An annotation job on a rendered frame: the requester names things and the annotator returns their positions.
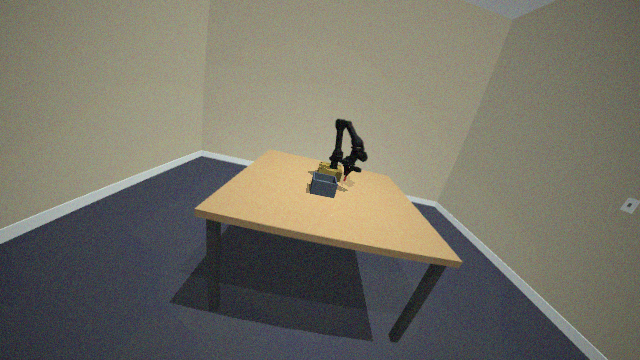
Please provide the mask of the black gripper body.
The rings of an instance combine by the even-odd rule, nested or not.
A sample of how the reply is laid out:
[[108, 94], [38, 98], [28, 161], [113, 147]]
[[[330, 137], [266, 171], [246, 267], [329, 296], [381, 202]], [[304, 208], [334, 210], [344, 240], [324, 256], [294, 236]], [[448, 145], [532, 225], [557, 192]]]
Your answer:
[[[351, 155], [350, 155], [350, 156], [348, 156], [348, 157], [349, 157], [349, 158], [352, 158], [352, 164], [351, 164], [351, 166], [350, 166], [349, 164], [348, 164], [348, 165], [345, 165], [345, 166], [350, 166], [350, 169], [354, 170], [355, 172], [360, 172], [360, 173], [361, 173], [362, 169], [361, 169], [361, 168], [359, 168], [359, 167], [356, 167], [356, 166], [355, 166], [355, 162], [356, 162], [356, 160], [358, 160], [358, 159], [357, 159], [356, 157], [351, 156]], [[338, 162], [342, 163], [342, 159], [343, 159], [343, 158], [339, 158]]]

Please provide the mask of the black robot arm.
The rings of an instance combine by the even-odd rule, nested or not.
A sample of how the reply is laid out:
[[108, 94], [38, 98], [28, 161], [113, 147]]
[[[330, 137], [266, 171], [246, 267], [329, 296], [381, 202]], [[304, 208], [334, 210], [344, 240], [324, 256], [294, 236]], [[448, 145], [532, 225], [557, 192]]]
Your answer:
[[[338, 169], [337, 168], [338, 160], [339, 158], [343, 158], [343, 152], [341, 150], [341, 147], [342, 147], [343, 131], [346, 127], [351, 136], [352, 151], [350, 155], [353, 157], [356, 157], [362, 162], [365, 162], [368, 159], [368, 155], [367, 155], [367, 152], [365, 152], [364, 141], [360, 136], [358, 136], [355, 128], [352, 125], [352, 122], [338, 119], [335, 123], [335, 126], [337, 129], [336, 145], [332, 155], [329, 157], [329, 160], [331, 161], [330, 168]], [[352, 158], [348, 158], [348, 156], [346, 156], [346, 158], [342, 159], [342, 164], [351, 165]]]

